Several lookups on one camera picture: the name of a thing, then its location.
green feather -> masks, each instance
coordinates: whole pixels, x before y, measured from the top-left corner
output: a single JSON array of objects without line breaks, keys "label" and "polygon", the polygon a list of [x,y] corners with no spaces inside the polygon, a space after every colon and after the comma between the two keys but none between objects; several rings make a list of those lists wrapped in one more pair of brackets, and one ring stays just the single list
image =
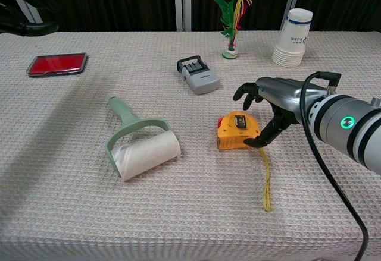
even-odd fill
[{"label": "green feather", "polygon": [[221,22],[224,25],[224,30],[221,31],[222,35],[226,38],[234,37],[234,0],[227,3],[224,0],[214,0],[222,11]]}]

lint roller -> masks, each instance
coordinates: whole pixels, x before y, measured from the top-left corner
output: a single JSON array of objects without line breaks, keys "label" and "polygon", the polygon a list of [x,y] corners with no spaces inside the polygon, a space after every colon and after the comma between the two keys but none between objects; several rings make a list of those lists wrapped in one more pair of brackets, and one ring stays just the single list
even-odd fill
[{"label": "lint roller", "polygon": [[[121,120],[121,127],[107,142],[106,153],[115,172],[123,181],[181,154],[179,142],[167,121],[158,118],[142,120],[131,113],[124,100],[117,97],[111,97],[108,104]],[[147,126],[157,126],[164,132],[134,145],[113,149],[123,136]]]}]

tape measure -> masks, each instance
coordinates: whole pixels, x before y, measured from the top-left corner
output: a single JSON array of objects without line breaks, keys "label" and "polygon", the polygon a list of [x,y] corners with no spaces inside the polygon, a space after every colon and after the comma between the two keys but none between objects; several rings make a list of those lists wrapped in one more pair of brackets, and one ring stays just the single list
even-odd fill
[{"label": "tape measure", "polygon": [[218,120],[217,148],[250,148],[243,141],[260,135],[257,121],[243,111],[233,111]]}]

green indicator light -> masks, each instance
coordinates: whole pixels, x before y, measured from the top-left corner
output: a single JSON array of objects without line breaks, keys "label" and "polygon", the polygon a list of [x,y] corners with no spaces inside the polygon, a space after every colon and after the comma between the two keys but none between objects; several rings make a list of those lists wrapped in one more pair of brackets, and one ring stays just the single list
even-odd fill
[{"label": "green indicator light", "polygon": [[341,120],[341,127],[344,129],[350,129],[355,124],[355,118],[354,117],[345,117]]}]

white tablecloth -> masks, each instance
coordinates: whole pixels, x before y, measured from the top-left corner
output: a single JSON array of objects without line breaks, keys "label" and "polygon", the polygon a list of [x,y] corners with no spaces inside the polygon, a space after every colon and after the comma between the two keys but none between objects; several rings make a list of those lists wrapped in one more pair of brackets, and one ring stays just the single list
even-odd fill
[{"label": "white tablecloth", "polygon": [[[301,125],[266,153],[273,211],[263,210],[264,163],[257,149],[216,148],[217,120],[241,110],[235,90],[262,76],[304,80],[342,73],[338,92],[380,95],[381,34],[310,32],[302,64],[271,61],[278,32],[240,32],[226,60],[218,32],[0,34],[0,259],[352,260],[362,235],[312,155]],[[87,52],[76,76],[30,78],[36,55]],[[200,54],[221,79],[197,96],[176,62]],[[104,146],[120,122],[107,105],[126,100],[140,118],[164,118],[182,156],[123,183]],[[263,128],[266,102],[248,113]],[[154,128],[127,138],[131,143]],[[318,143],[367,225],[363,260],[381,260],[381,177]]]}]

